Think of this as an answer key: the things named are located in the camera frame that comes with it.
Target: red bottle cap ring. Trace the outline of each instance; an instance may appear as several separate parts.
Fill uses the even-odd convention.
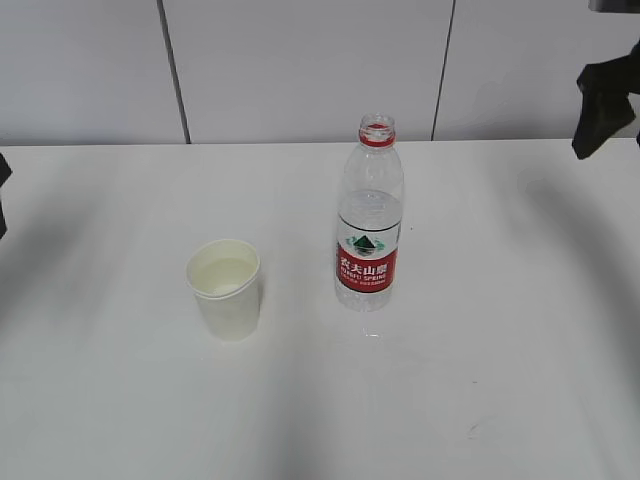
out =
[[[393,118],[382,114],[369,114],[362,117],[359,132],[360,142],[374,148],[393,145],[396,132]]]

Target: clear plastic bottle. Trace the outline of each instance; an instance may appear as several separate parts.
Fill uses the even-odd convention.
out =
[[[390,116],[362,117],[338,198],[336,295],[361,312],[382,308],[391,295],[404,200],[395,137]]]

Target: water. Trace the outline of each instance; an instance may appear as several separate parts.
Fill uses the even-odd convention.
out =
[[[383,230],[400,222],[402,203],[379,190],[358,190],[347,194],[340,203],[338,214],[342,219],[364,230]],[[336,276],[338,300],[352,310],[370,312],[382,308],[391,297],[389,286],[376,293],[360,293],[345,287]]]
[[[240,288],[255,271],[255,265],[238,258],[225,258],[195,272],[191,285],[196,290],[219,297]]]

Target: paper cup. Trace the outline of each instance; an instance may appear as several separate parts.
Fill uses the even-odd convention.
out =
[[[256,329],[259,270],[256,249],[240,240],[209,243],[187,263],[187,283],[216,337],[237,341]]]

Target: table surface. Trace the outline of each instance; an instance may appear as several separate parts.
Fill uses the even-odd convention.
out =
[[[640,162],[612,140],[402,143],[391,302],[333,291],[352,144],[12,147],[0,477],[637,479]],[[184,267],[263,260],[223,343]]]

